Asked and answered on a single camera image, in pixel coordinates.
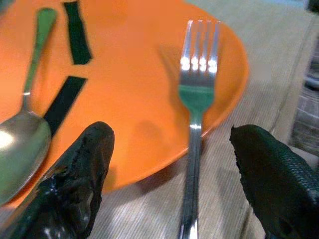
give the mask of black tape strip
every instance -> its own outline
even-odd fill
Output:
[[[69,42],[75,65],[84,65],[92,58],[83,26],[83,20],[79,13],[78,1],[63,3],[68,15]]]
[[[60,92],[44,115],[43,118],[49,123],[52,137],[69,112],[85,81],[85,78],[68,76]]]

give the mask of table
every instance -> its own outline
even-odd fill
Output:
[[[244,196],[233,148],[233,125],[256,124],[287,142],[319,31],[319,17],[261,0],[190,0],[231,26],[251,65],[249,85],[230,117],[204,142],[199,194],[201,239],[263,239]],[[175,239],[186,159],[103,196],[91,239]],[[0,210],[1,223],[11,214]]]

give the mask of spoon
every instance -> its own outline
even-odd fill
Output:
[[[22,107],[0,124],[0,205],[12,199],[32,178],[51,142],[49,124],[30,110],[29,98],[35,70],[55,18],[53,9],[42,8],[37,12],[36,39]]]

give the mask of orange plate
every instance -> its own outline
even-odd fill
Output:
[[[68,75],[88,78],[52,140],[31,183],[8,206],[16,207],[37,180],[91,123],[115,132],[115,148],[103,192],[137,182],[176,161],[187,150],[188,111],[177,93],[179,59],[189,19],[216,19],[181,0],[81,0],[93,59],[72,65],[67,17],[57,0],[17,0],[0,15],[0,121],[18,112],[35,31],[35,13],[52,7],[58,17],[41,58],[32,109],[44,115]],[[234,109],[248,79],[240,39],[221,25],[214,105],[204,134]]]

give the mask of fork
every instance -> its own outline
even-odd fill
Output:
[[[191,55],[192,28],[197,26],[195,47]],[[182,218],[179,239],[198,238],[198,180],[199,161],[201,155],[201,133],[203,114],[214,100],[214,82],[217,73],[217,47],[219,23],[215,24],[215,34],[208,55],[211,21],[206,22],[203,31],[203,21],[187,23],[184,47],[180,59],[179,96],[190,113],[188,166],[185,181],[185,191],[182,207]]]

